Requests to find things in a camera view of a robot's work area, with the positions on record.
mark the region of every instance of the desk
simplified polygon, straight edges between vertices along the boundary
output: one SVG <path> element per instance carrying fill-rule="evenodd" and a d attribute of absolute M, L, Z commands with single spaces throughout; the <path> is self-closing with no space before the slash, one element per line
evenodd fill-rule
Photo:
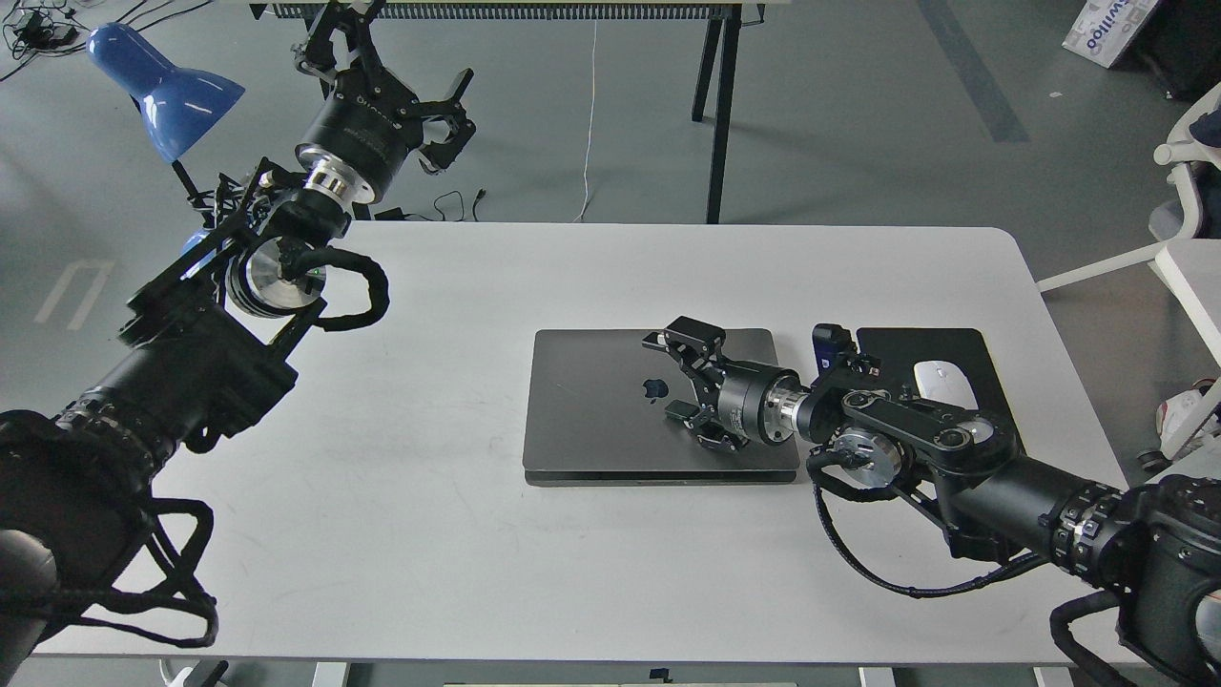
<path fill-rule="evenodd" d="M 1168 240 L 1158 251 L 1153 266 L 1183 305 L 1212 358 L 1221 364 L 1221 240 Z M 1162 438 L 1161 453 L 1173 460 L 1219 404 L 1221 384 L 1214 384 L 1178 431 Z"/>
<path fill-rule="evenodd" d="M 789 0 L 761 0 L 763 4 Z M 252 4 L 258 20 L 267 9 L 266 2 Z M 280 18 L 300 18 L 309 26 L 322 0 L 306 2 L 272 2 L 272 12 Z M 733 0 L 689 2 L 687 0 L 653 0 L 650 2 L 598 2 L 596 0 L 543 0 L 520 2 L 493 0 L 491 2 L 454 2 L 427 0 L 392 1 L 382 7 L 379 20 L 708 20 L 700 56 L 700 73 L 696 77 L 695 99 L 691 104 L 691 121 L 703 121 L 703 109 L 712 83 L 712 67 L 720 45 L 720 70 L 717 78 L 717 113 L 712 135 L 712 162 L 708 168 L 708 203 L 705 214 L 707 223 L 720 222 L 720 196 L 725 185 L 725 154 L 729 148 L 729 116 L 734 104 L 734 74 L 737 65 L 737 35 L 742 28 L 742 4 Z"/>
<path fill-rule="evenodd" d="M 657 327 L 687 314 L 770 328 L 780 362 L 805 379 L 818 321 L 977 327 L 1031 454 L 1121 484 L 1009 234 L 357 222 L 341 244 L 391 275 L 387 317 L 310 333 L 291 361 L 297 389 L 259 427 L 208 456 L 183 453 L 155 484 L 216 511 L 199 578 L 220 600 L 222 628 L 205 654 L 1067 663 L 1048 614 L 1084 584 L 1045 566 L 944 600 L 885 593 L 835 555 L 805 481 L 541 489 L 521 473 L 536 329 Z M 363 283 L 336 276 L 327 293 L 337 309 L 364 304 Z M 596 409 L 597 399 L 574 403 Z M 904 504 L 833 510 L 888 578 L 944 584 L 989 567 L 951 561 L 940 533 Z M 150 575 L 127 577 L 137 586 Z M 1103 658 L 1137 663 L 1117 646 L 1114 619 L 1079 625 Z M 82 628 L 40 648 L 166 652 Z"/>

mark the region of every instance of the gray floor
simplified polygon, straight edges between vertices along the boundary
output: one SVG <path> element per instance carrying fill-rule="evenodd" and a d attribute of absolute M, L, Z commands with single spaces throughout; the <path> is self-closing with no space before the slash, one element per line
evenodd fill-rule
<path fill-rule="evenodd" d="M 96 26 L 129 6 L 106 0 L 82 20 Z M 998 226 L 1017 238 L 1035 278 L 1149 243 L 1149 210 L 1173 195 L 1151 151 L 1186 104 L 1167 101 L 1139 70 L 1103 70 L 1062 50 L 1079 2 L 951 0 L 945 11 L 1028 138 L 996 142 L 984 118 L 995 99 L 982 113 L 955 70 L 962 55 L 947 52 L 926 20 L 940 6 L 797 2 L 772 7 L 766 24 L 745 29 L 723 221 Z M 260 155 L 292 161 L 319 104 L 316 84 L 291 65 L 288 45 L 302 34 L 298 22 L 254 22 L 241 5 L 206 7 L 147 33 L 175 61 L 248 88 L 183 157 L 198 179 L 217 171 L 242 174 Z M 462 67 L 476 73 L 465 99 L 479 124 L 476 138 L 444 174 L 405 167 L 383 206 L 431 214 L 432 199 L 444 192 L 459 189 L 469 203 L 486 188 L 481 220 L 569 221 L 578 212 L 591 23 L 379 22 L 375 35 L 383 61 L 425 98 L 441 95 Z M 702 221 L 712 128 L 687 117 L 702 35 L 702 26 L 689 22 L 598 24 L 587 221 Z M 0 334 L 20 328 L 29 340 L 27 360 L 0 362 L 0 405 L 54 412 L 118 360 L 114 331 L 126 318 L 123 299 L 176 253 L 194 218 L 126 96 L 84 56 L 39 60 L 0 84 L 0 293 L 46 292 L 76 259 L 117 260 L 79 331 L 65 327 L 71 312 L 31 325 L 33 312 L 0 298 L 0 318 L 10 322 Z M 441 205 L 451 217 L 458 212 L 454 200 Z M 867 275 L 868 250 L 861 245 L 844 259 L 858 260 Z M 18 260 L 45 277 L 6 279 L 5 266 Z M 818 297 L 817 273 L 786 277 Z M 1214 376 L 1215 364 L 1147 267 L 1066 287 L 1048 306 L 1116 456 L 1129 481 L 1143 480 L 1132 458 L 1156 444 L 1154 408 Z M 63 347 L 73 354 L 42 355 Z M 149 661 L 83 665 L 31 661 L 16 683 L 63 683 L 85 670 L 98 683 L 112 676 L 115 685 L 136 685 L 134 676 L 145 674 L 147 683 L 156 681 Z M 468 675 L 448 669 L 375 666 L 361 680 L 437 685 Z M 543 674 L 643 677 L 597 666 L 529 669 L 514 677 Z M 477 675 L 473 680 L 495 678 Z M 728 669 L 718 675 L 744 678 Z M 753 675 L 781 678 L 772 669 Z M 855 680 L 851 670 L 801 675 L 811 685 Z M 901 680 L 963 683 L 956 675 L 923 671 Z M 1033 683 L 1017 669 L 984 675 L 979 683 Z M 269 663 L 233 685 L 303 685 L 308 676 L 303 664 Z"/>

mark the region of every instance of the black metal leg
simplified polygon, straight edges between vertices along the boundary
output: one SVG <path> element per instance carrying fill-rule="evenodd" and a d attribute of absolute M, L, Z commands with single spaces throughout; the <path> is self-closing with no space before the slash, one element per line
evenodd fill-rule
<path fill-rule="evenodd" d="M 717 60 L 717 43 L 720 41 L 720 20 L 708 20 L 708 33 L 703 34 L 703 55 L 700 57 L 700 77 L 695 82 L 695 103 L 691 104 L 691 121 L 703 121 L 703 105 L 708 100 L 712 83 L 712 63 Z"/>
<path fill-rule="evenodd" d="M 720 82 L 717 84 L 717 128 L 712 135 L 707 223 L 720 223 L 720 190 L 725 184 L 725 150 L 729 148 L 729 110 L 734 104 L 734 70 L 737 67 L 737 34 L 741 28 L 742 6 L 733 5 L 729 18 L 725 20 L 725 43 L 720 46 Z"/>

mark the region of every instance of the computer mouse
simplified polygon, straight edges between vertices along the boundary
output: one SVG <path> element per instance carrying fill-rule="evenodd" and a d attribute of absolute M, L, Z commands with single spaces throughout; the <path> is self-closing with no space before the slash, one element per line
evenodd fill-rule
<path fill-rule="evenodd" d="M 921 361 L 912 367 L 912 372 L 916 375 L 916 389 L 921 399 L 950 404 L 968 411 L 979 410 L 976 394 L 971 390 L 971 382 L 958 366 L 946 361 Z"/>

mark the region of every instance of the apple logo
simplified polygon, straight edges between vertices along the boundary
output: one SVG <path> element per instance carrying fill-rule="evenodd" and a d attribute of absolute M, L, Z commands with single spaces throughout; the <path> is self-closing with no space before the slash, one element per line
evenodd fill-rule
<path fill-rule="evenodd" d="M 645 388 L 645 398 L 650 400 L 650 404 L 656 404 L 658 399 L 664 399 L 670 394 L 670 388 L 665 386 L 664 379 L 646 379 L 641 387 Z"/>

